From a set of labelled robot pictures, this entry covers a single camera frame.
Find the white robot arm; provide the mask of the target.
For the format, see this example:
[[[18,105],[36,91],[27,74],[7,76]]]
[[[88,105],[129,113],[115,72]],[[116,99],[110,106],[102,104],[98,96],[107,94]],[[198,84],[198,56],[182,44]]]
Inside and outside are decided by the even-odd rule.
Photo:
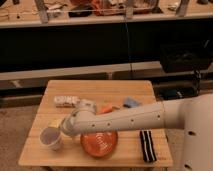
[[[213,94],[158,101],[96,115],[95,105],[82,100],[64,117],[59,130],[67,136],[147,129],[184,129],[181,171],[213,171]]]

